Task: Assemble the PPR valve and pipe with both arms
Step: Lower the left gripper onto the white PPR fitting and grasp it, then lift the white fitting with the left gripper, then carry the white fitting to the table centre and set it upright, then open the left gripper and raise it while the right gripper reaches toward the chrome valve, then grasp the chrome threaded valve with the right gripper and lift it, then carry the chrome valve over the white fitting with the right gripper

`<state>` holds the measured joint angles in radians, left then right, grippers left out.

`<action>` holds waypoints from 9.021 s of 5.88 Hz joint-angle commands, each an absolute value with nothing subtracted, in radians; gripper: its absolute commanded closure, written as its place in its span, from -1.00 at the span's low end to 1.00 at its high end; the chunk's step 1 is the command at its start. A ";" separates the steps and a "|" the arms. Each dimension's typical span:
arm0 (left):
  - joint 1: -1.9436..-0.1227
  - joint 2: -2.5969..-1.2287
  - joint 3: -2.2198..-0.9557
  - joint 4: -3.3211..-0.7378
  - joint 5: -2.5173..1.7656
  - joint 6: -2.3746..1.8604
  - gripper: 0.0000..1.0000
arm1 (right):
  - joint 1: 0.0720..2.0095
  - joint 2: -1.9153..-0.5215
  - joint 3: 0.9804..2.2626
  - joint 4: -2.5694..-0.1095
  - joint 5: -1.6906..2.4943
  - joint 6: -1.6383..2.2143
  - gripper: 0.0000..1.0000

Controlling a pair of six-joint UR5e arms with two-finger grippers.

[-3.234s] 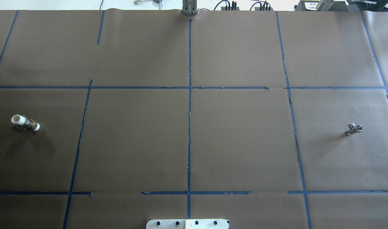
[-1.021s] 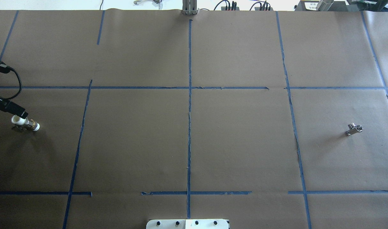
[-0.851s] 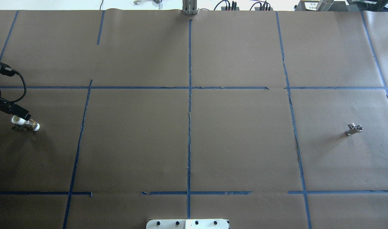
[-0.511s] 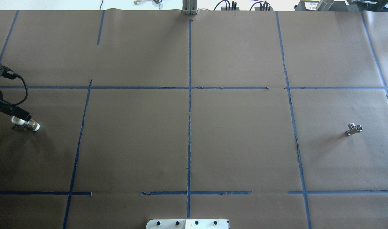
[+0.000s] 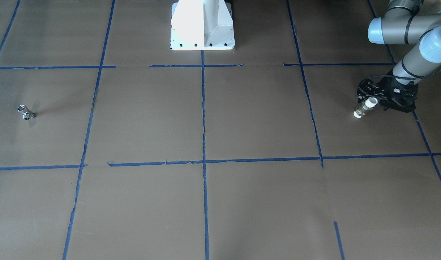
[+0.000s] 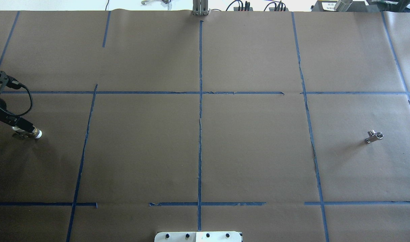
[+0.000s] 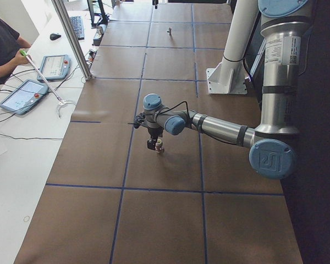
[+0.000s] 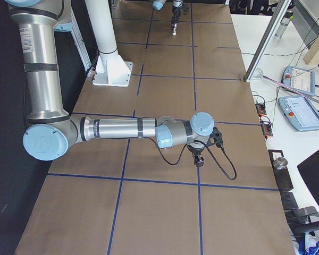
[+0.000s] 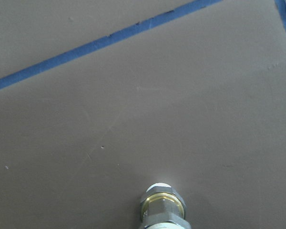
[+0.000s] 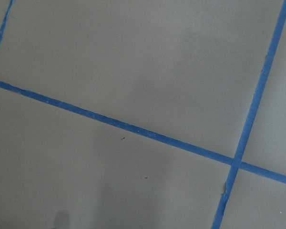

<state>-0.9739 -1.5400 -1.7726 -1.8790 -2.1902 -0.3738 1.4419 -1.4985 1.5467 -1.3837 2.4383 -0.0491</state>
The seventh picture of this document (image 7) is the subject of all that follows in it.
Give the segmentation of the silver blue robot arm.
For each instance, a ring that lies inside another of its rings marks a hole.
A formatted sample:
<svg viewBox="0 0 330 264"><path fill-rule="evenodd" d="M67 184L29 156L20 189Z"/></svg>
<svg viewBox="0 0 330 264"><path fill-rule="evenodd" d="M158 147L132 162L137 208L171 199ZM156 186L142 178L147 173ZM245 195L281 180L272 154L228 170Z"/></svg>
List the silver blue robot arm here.
<svg viewBox="0 0 330 264"><path fill-rule="evenodd" d="M270 179L283 179L296 167L291 142L298 129L292 124L298 86L301 38L311 27L314 1L237 1L222 61L207 70L211 94L244 94L244 58L254 24L261 22L265 50L261 121L256 128L205 114L166 107L159 95L143 100L143 112L134 118L135 128L150 134L147 147L163 150L164 131L178 135L185 128L218 141L247 147L251 167Z"/></svg>

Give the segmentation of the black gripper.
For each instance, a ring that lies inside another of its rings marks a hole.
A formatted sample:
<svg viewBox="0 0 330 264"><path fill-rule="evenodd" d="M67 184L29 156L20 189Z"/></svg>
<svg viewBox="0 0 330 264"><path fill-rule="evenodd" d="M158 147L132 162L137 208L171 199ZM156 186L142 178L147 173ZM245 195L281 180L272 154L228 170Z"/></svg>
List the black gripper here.
<svg viewBox="0 0 330 264"><path fill-rule="evenodd" d="M155 141L163 136L163 128L148 128L151 139L147 140L147 148L155 150Z"/></svg>

